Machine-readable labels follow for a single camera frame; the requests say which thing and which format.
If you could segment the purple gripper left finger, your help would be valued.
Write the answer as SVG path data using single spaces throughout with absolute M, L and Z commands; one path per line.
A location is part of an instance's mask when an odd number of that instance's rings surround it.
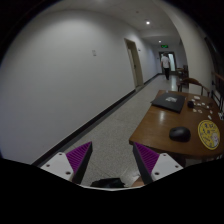
M 88 142 L 68 153 L 58 152 L 42 165 L 41 168 L 65 180 L 80 184 L 92 151 L 92 143 Z

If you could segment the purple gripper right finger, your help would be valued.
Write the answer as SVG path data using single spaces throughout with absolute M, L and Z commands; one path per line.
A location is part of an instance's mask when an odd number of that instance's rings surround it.
M 156 153 L 139 143 L 133 144 L 133 154 L 145 185 L 182 169 L 167 153 Z

